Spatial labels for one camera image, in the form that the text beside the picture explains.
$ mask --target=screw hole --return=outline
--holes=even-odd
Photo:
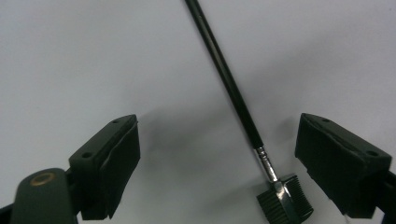
[[[373,152],[373,151],[367,151],[366,152],[367,154],[369,154],[370,156],[378,156],[378,153],[376,153],[376,152]]]
[[[84,154],[82,154],[82,158],[84,158],[84,159],[88,159],[91,156],[92,156],[91,152],[85,152]]]

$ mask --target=white backdrop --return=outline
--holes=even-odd
[[[306,223],[347,223],[293,156],[299,117],[396,156],[396,3],[201,5],[277,173],[296,173],[315,208]],[[266,223],[265,176],[184,1],[1,1],[1,206],[128,114],[142,159],[114,218],[91,223]]]

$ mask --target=white surface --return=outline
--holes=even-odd
[[[277,173],[296,173],[315,208],[306,223],[346,223],[293,157],[299,116],[396,156],[395,2],[201,5]],[[142,159],[114,218],[97,223],[266,223],[263,172],[184,1],[2,1],[0,74],[0,205],[136,114]]]

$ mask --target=metal ferrule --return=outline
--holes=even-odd
[[[262,166],[264,167],[265,173],[267,173],[269,181],[274,183],[277,181],[277,176],[275,174],[274,168],[268,158],[268,154],[265,152],[264,147],[258,147],[255,149],[257,154],[259,155],[260,161],[262,162]]]

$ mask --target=black rod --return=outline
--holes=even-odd
[[[190,9],[191,15],[198,27],[198,30],[201,33],[206,47],[209,50],[209,54],[212,57],[216,68],[218,69],[221,80],[224,83],[228,94],[230,95],[236,113],[238,114],[238,117],[245,128],[245,132],[247,133],[250,144],[253,146],[253,148],[263,147],[262,139],[260,138],[256,125],[254,124],[253,119],[248,112],[245,101],[242,98],[235,81],[233,80],[233,75],[231,74],[227,63],[225,62],[216,38],[213,36],[213,33],[210,30],[204,12],[201,10],[197,0],[186,0],[186,3]]]

